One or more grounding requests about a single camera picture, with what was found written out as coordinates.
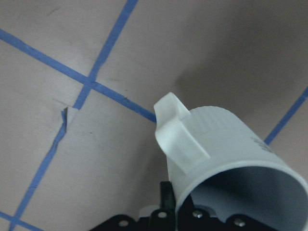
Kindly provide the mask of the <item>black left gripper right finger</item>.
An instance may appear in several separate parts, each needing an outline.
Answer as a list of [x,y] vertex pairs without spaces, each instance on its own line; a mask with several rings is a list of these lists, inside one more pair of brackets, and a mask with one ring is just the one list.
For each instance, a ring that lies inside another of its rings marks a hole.
[[178,210],[177,228],[179,231],[188,231],[192,227],[192,213],[194,204],[190,195],[184,200]]

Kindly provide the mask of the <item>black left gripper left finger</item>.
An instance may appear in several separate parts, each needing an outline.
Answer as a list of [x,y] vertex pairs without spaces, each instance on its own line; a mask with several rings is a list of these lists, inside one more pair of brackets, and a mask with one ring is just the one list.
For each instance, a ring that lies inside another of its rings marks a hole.
[[170,181],[160,182],[160,209],[175,216],[175,195]]

